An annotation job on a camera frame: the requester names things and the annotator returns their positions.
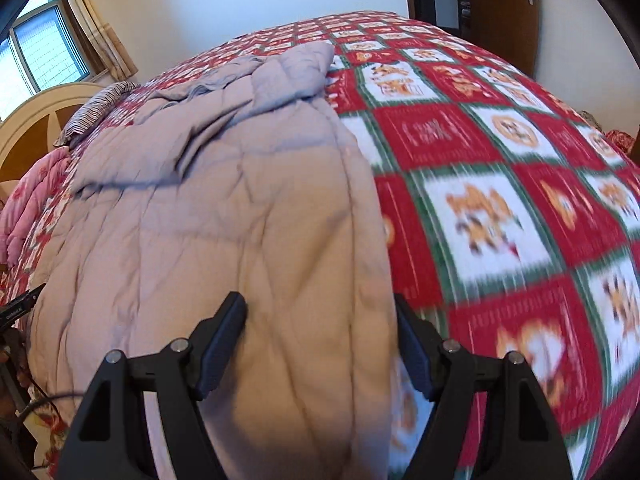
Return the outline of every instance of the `metal screw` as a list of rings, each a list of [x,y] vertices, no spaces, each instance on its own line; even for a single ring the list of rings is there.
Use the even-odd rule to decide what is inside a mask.
[[[450,354],[455,354],[461,348],[460,343],[455,339],[447,339],[442,343],[442,347]]]
[[[516,352],[516,351],[509,352],[507,354],[507,357],[509,361],[515,365],[521,365],[524,362],[524,355],[522,355],[520,352]]]
[[[110,365],[116,364],[120,359],[122,359],[122,352],[120,350],[111,350],[104,357],[104,360],[107,361]]]
[[[171,341],[171,350],[174,352],[184,352],[187,348],[189,348],[189,341],[185,338],[174,339]]]

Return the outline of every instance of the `wooden headboard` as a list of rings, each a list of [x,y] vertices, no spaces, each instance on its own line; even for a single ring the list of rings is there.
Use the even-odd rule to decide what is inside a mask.
[[[53,149],[71,116],[98,93],[95,83],[68,83],[34,95],[0,124],[0,182],[19,180]]]

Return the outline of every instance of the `brown wooden door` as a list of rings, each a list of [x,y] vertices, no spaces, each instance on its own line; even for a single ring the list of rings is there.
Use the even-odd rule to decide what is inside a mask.
[[[470,40],[533,76],[538,54],[540,0],[470,1]]]

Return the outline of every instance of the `curtain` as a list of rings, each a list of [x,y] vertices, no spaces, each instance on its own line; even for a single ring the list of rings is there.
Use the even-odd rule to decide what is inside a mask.
[[[109,23],[103,22],[91,0],[68,0],[89,43],[116,81],[124,81],[138,69]]]

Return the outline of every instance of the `patterned bedspread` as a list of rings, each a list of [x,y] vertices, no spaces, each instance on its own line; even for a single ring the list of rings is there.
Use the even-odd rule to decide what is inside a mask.
[[[575,477],[588,478],[640,396],[640,170],[513,66],[393,13],[325,16],[182,63],[133,92],[91,138],[130,121],[155,89],[314,40],[336,48],[327,99],[373,168],[395,291],[475,353],[523,352],[566,435]],[[28,288],[91,138],[2,277],[3,301]],[[399,383],[398,474],[430,412],[407,377]],[[477,403],[461,473],[474,462],[481,419]]]

